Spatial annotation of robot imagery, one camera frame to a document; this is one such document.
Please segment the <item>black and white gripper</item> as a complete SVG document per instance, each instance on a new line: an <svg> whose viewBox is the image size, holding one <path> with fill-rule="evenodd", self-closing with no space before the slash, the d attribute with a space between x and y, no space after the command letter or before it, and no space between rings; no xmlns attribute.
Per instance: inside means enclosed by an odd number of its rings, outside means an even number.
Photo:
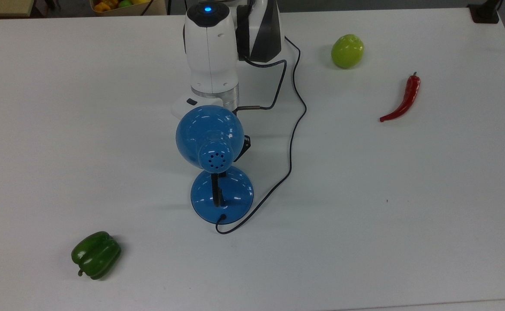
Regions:
<svg viewBox="0 0 505 311"><path fill-rule="evenodd" d="M171 106L171 113L177 119L181 120L187 113L195 108L205 105L223 106L223 101L217 97L201 97L196 94L183 94ZM251 138L248 135L244 136L244 144L239 155L233 160L237 162L251 147Z"/></svg>

